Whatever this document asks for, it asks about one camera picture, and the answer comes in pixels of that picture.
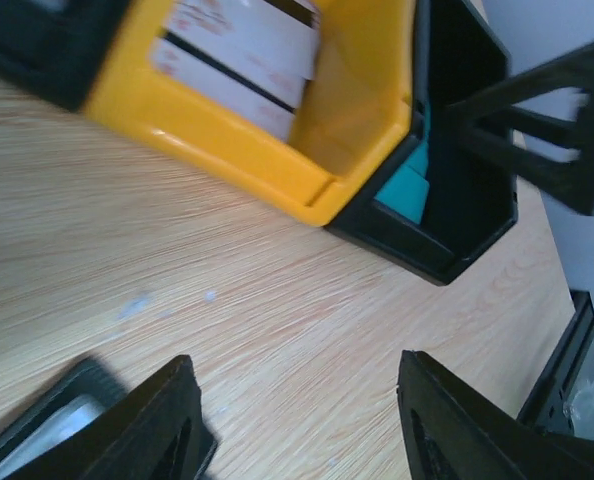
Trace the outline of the white floral card stack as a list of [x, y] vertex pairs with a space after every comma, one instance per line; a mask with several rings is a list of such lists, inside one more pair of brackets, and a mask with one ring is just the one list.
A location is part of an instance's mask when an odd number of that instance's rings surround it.
[[315, 73], [321, 12], [311, 1], [178, 1], [154, 67], [287, 141]]

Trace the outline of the black leather card holder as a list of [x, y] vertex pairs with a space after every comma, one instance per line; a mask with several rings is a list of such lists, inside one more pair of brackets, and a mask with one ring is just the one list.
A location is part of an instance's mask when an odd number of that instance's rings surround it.
[[73, 365], [0, 433], [0, 479], [83, 430], [128, 395], [99, 360]]

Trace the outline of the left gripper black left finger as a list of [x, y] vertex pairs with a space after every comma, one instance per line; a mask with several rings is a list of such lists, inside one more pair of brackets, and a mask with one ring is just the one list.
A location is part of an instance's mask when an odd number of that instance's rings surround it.
[[12, 479], [208, 479], [216, 438], [192, 360], [178, 355]]

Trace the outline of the teal card stack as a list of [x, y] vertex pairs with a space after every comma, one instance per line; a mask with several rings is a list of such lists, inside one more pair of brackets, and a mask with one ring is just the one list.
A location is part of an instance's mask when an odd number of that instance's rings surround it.
[[429, 167], [431, 107], [429, 103], [424, 107], [427, 116], [420, 145], [413, 150], [375, 196], [379, 204], [417, 225], [421, 223], [430, 188], [426, 176]]

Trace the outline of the black bin with teal cards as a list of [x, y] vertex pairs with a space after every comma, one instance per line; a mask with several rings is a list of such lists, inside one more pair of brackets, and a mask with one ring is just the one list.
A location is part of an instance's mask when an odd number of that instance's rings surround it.
[[[435, 285], [461, 275], [517, 222], [516, 178], [458, 146], [440, 117], [446, 106], [507, 78], [509, 70], [507, 50], [470, 2], [418, 2], [410, 132], [327, 230]], [[414, 223], [378, 192], [422, 146], [429, 193]]]

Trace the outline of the black aluminium frame rail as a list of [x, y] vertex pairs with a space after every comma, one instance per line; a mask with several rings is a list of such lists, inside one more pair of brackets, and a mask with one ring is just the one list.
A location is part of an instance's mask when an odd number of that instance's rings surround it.
[[594, 441], [594, 307], [573, 290], [575, 312], [517, 420], [532, 429]]

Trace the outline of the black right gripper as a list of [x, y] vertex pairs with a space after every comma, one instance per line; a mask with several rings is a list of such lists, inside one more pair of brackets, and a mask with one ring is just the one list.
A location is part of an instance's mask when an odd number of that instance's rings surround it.
[[[519, 106], [563, 88], [576, 88], [586, 95], [573, 120]], [[522, 149], [476, 127], [463, 128], [459, 143], [578, 214], [594, 215], [594, 42], [453, 103], [445, 116], [460, 126], [489, 119], [515, 130], [563, 130], [556, 143], [576, 152], [568, 162]]]

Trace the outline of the yellow plastic bin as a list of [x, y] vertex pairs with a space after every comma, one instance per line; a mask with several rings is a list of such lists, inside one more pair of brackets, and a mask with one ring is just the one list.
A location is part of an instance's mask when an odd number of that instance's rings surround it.
[[86, 117], [324, 226], [411, 132], [417, 1], [134, 1]]

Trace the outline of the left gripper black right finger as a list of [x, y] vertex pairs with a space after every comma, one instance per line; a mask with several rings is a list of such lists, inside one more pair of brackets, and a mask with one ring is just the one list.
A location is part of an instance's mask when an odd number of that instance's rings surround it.
[[414, 479], [594, 479], [594, 441], [529, 429], [425, 352], [403, 351], [397, 395]]

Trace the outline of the black bin with red cards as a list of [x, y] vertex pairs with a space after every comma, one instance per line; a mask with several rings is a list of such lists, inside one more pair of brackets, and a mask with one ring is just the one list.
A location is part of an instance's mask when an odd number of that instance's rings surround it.
[[84, 104], [128, 1], [0, 1], [0, 76], [69, 111]]

